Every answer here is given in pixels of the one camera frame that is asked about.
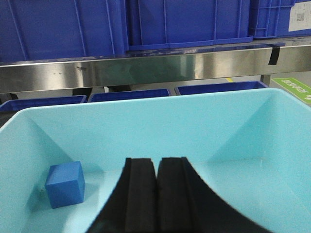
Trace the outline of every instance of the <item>plastic bin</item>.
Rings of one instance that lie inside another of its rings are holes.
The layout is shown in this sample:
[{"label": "plastic bin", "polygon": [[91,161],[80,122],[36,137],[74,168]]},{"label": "plastic bin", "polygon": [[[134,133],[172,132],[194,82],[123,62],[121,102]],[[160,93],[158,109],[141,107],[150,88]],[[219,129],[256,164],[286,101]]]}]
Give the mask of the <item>plastic bin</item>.
[{"label": "plastic bin", "polygon": [[255,39],[311,35],[311,1],[251,0],[249,33]]},{"label": "plastic bin", "polygon": [[175,92],[178,95],[192,95],[202,93],[213,93],[223,91],[240,91],[249,89],[260,89],[268,87],[266,84],[258,81],[237,82],[237,83],[217,83],[193,86],[178,86]]},{"label": "plastic bin", "polygon": [[249,0],[127,0],[129,50],[252,41]]},{"label": "plastic bin", "polygon": [[90,97],[89,102],[145,99],[145,98],[165,97],[165,96],[170,96],[170,92],[168,89],[109,92],[109,93],[93,94]]},{"label": "plastic bin", "polygon": [[0,62],[127,50],[124,0],[2,0],[0,11]]},{"label": "plastic bin", "polygon": [[[25,109],[0,128],[0,232],[84,233],[126,157],[152,158],[157,169],[162,157],[186,156],[251,220],[308,233],[310,117],[310,107],[274,88]],[[72,161],[83,167],[85,201],[52,209],[49,167]]]},{"label": "plastic bin", "polygon": [[25,100],[8,100],[3,105],[0,105],[0,112],[5,111],[19,111],[25,108],[51,106],[73,103],[85,103],[86,96],[67,96],[67,97],[53,97],[53,98],[38,98]]}]

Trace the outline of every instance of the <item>metal rail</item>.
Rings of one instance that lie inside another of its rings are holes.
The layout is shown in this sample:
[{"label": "metal rail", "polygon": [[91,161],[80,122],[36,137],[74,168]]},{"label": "metal rail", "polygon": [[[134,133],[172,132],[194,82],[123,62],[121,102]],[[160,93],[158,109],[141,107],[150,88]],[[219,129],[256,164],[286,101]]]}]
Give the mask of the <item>metal rail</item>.
[{"label": "metal rail", "polygon": [[117,58],[0,64],[0,93],[302,71],[311,71],[311,36],[132,52]]}]

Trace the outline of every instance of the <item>white label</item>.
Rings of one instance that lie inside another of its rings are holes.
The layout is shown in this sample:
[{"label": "white label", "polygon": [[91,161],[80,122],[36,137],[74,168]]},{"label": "white label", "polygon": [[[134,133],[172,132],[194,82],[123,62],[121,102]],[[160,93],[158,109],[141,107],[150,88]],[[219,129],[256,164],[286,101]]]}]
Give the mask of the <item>white label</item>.
[{"label": "white label", "polygon": [[298,2],[291,8],[289,32],[311,29],[311,1]]}]

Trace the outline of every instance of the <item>blue cube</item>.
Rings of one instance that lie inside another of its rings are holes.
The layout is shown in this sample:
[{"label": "blue cube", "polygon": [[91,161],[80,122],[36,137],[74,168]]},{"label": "blue cube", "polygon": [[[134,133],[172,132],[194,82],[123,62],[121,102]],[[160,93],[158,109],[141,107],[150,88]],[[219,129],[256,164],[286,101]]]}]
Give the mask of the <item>blue cube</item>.
[{"label": "blue cube", "polygon": [[52,208],[83,202],[85,185],[80,161],[51,166],[45,188]]}]

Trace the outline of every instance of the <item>light blue bin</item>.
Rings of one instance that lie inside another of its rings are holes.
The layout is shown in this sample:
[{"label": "light blue bin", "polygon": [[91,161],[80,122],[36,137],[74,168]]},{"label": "light blue bin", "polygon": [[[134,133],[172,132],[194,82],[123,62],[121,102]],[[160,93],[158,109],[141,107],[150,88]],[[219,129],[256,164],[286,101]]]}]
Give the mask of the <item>light blue bin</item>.
[{"label": "light blue bin", "polygon": [[[0,129],[0,232],[84,233],[126,157],[187,156],[231,206],[277,233],[311,232],[311,108],[278,89],[22,110]],[[81,161],[85,201],[52,209],[50,165]]]}]

